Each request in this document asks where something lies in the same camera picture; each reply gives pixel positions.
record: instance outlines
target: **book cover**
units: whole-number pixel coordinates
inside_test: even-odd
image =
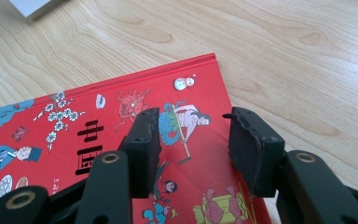
[[[270,223],[230,161],[231,103],[214,54],[0,107],[0,197],[86,178],[150,107],[162,151],[153,192],[133,200],[134,223]]]

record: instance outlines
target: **cartoon figure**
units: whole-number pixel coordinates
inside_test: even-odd
[[[194,85],[194,78],[193,77],[180,77],[177,78],[174,82],[173,82],[173,86],[178,90],[178,91],[182,91],[187,87],[191,87]]]
[[[42,149],[37,147],[22,147],[16,151],[8,146],[0,146],[0,170],[15,158],[20,161],[39,161],[41,153]]]
[[[186,142],[196,127],[210,125],[212,121],[209,115],[200,113],[193,105],[179,106],[183,102],[184,101],[179,101],[176,105],[165,104],[164,112],[162,112],[158,118],[158,128],[163,144],[171,146],[175,144],[179,138],[182,138],[187,158],[179,161],[179,163],[191,159]],[[184,136],[182,128],[186,128],[186,136]]]
[[[153,203],[155,213],[151,209],[143,211],[142,216],[147,218],[147,224],[163,224],[167,219],[177,217],[178,214],[174,208],[169,206],[163,207],[159,203]]]
[[[164,200],[165,203],[169,203],[170,200],[164,199],[162,196],[163,194],[171,194],[174,193],[178,186],[174,181],[171,180],[162,180],[162,173],[164,173],[165,168],[170,164],[169,161],[163,162],[161,165],[158,166],[157,173],[156,173],[156,181],[154,184],[153,194],[155,197],[155,201]]]
[[[150,90],[136,94],[136,91],[131,91],[132,95],[126,95],[121,97],[122,91],[119,91],[119,96],[117,99],[120,101],[120,107],[118,108],[118,114],[121,117],[121,122],[116,125],[115,129],[117,132],[118,126],[126,123],[125,119],[129,119],[134,122],[136,116],[144,111],[147,108],[147,105],[144,104],[144,99]]]
[[[19,113],[34,104],[34,100],[24,101],[15,105],[6,105],[0,107],[0,127],[8,123],[14,114]]]
[[[197,223],[243,223],[249,218],[249,211],[241,192],[232,186],[226,188],[228,195],[214,197],[214,189],[202,194],[202,206],[194,206]]]

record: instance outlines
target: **cartoon face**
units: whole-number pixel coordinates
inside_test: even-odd
[[[21,161],[26,160],[30,156],[31,151],[31,147],[22,147],[16,152],[16,157]]]
[[[186,78],[186,84],[187,84],[187,86],[194,85],[194,79],[191,77]]]
[[[201,117],[198,121],[197,121],[198,125],[209,125],[209,120],[206,119],[205,117]]]
[[[149,92],[150,90],[147,90],[136,95],[136,91],[134,91],[133,95],[126,95],[123,98],[120,98],[120,94],[117,98],[120,101],[120,109],[118,110],[118,114],[122,118],[126,118],[128,116],[135,118],[139,113],[147,108],[147,105],[144,104],[144,99]]]
[[[173,86],[178,90],[184,90],[187,87],[186,79],[185,78],[177,78],[173,83]]]
[[[167,189],[167,191],[173,192],[173,189],[175,188],[175,184],[173,182],[168,182],[165,188]]]

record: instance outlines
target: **wood grain surface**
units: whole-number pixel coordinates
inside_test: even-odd
[[[0,0],[0,106],[211,52],[233,105],[358,189],[358,1]]]

